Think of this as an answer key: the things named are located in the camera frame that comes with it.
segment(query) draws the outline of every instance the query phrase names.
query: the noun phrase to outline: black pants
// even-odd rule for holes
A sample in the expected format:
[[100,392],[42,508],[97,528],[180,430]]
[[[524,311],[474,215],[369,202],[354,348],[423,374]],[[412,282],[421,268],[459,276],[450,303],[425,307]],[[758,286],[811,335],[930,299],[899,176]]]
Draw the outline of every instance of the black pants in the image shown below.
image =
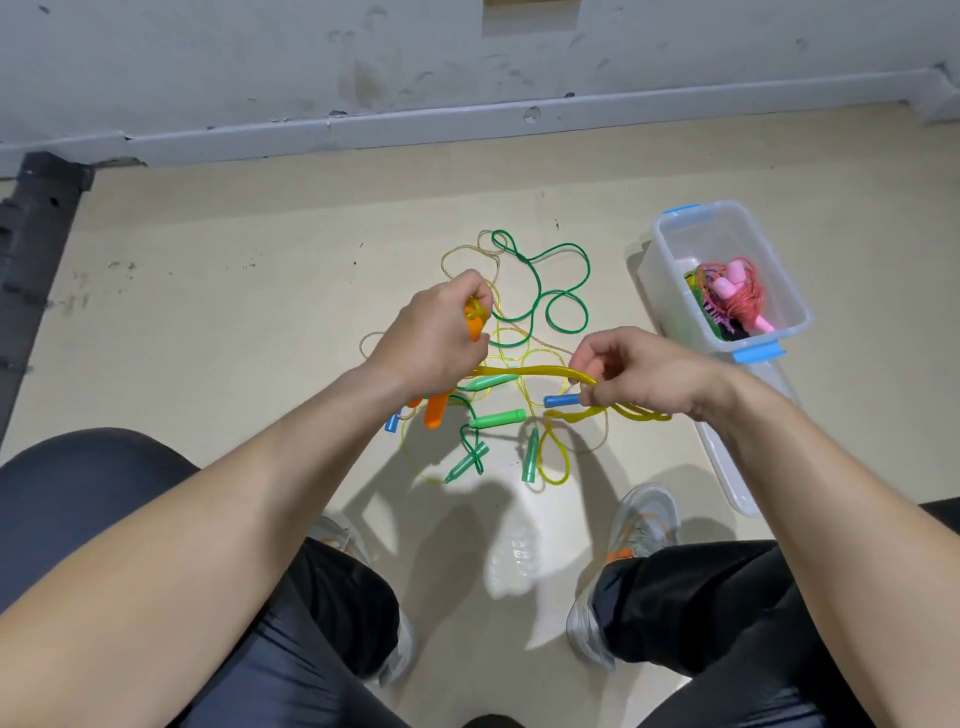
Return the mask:
[[[119,429],[61,435],[14,457],[0,468],[0,612],[69,553],[196,471]],[[960,524],[960,499],[927,509]],[[773,542],[676,546],[607,565],[594,611],[620,659],[697,676],[643,728],[806,726],[813,723],[789,720],[810,705],[831,725],[870,724]],[[398,614],[373,571],[307,539],[175,724],[404,726],[361,682],[396,646]]]
[[[960,531],[960,498],[922,507]],[[673,546],[613,562],[593,608],[617,658],[695,677],[642,728],[874,725],[817,635],[776,542]]]
[[[145,435],[55,437],[0,468],[0,612],[60,560],[195,473]],[[396,646],[390,587],[307,539],[250,629],[174,725],[405,726],[360,679]]]

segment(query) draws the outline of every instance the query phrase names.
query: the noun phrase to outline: white wall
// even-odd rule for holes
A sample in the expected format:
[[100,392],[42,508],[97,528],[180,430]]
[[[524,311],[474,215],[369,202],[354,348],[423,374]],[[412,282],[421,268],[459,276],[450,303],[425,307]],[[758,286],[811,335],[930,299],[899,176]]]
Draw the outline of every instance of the white wall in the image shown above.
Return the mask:
[[485,35],[483,13],[482,0],[7,0],[0,142],[903,71],[960,45],[956,0],[583,0],[566,29],[515,35]]

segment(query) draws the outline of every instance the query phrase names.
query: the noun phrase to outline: orange jump rope handle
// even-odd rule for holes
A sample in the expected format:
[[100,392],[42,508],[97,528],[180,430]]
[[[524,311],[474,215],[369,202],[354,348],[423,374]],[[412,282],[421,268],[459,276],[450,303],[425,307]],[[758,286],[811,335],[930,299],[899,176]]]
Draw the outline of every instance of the orange jump rope handle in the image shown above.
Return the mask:
[[457,390],[447,392],[443,395],[431,395],[426,401],[426,412],[423,413],[423,423],[427,429],[437,429],[444,421],[444,412],[446,411],[446,401],[450,395]]
[[[483,331],[484,324],[490,318],[490,312],[480,304],[479,301],[470,297],[464,306],[464,316],[467,319],[467,328],[470,331],[472,341],[480,341],[480,332]],[[427,429],[437,429],[444,421],[444,412],[446,411],[446,402],[450,395],[456,392],[456,388],[442,395],[432,395],[427,398],[426,412],[423,413],[423,423]]]

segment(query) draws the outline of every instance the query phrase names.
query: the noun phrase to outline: clear plastic container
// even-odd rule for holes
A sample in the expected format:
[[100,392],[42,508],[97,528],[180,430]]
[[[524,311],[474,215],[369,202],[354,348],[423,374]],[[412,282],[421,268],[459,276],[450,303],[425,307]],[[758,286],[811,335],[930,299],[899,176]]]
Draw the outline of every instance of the clear plastic container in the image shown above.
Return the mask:
[[[654,323],[667,337],[698,352],[726,354],[747,364],[783,354],[779,340],[810,325],[813,317],[797,286],[754,216],[740,203],[721,201],[667,210],[654,222],[652,233],[653,241],[636,274]],[[741,255],[756,266],[766,292],[763,316],[777,330],[724,341],[707,323],[684,274],[700,263],[729,263]]]

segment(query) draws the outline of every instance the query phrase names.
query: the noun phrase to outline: baseboard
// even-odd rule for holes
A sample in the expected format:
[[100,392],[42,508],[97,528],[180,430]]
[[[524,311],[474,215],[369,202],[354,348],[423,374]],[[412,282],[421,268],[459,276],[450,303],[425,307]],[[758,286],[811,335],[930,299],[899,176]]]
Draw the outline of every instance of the baseboard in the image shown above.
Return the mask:
[[85,164],[129,159],[167,166],[894,101],[909,102],[924,122],[960,119],[960,89],[940,68],[924,68],[288,120],[140,137],[117,131],[35,144],[0,144],[0,177],[13,176],[25,153],[41,149]]

